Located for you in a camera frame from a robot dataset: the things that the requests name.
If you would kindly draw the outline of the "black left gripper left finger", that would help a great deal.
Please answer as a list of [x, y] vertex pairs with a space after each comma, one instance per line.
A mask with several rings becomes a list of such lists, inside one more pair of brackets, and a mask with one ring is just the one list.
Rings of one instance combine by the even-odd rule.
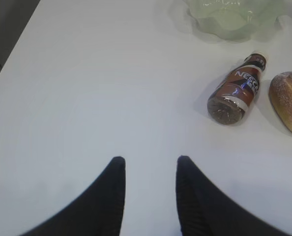
[[125, 159], [114, 157], [73, 202], [27, 236], [118, 236], [125, 203]]

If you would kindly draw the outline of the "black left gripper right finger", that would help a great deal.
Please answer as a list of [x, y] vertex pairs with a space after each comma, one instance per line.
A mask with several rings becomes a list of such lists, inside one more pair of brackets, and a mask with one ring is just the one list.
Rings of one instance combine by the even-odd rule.
[[284, 236], [234, 202], [188, 156], [176, 171], [176, 204], [184, 236]]

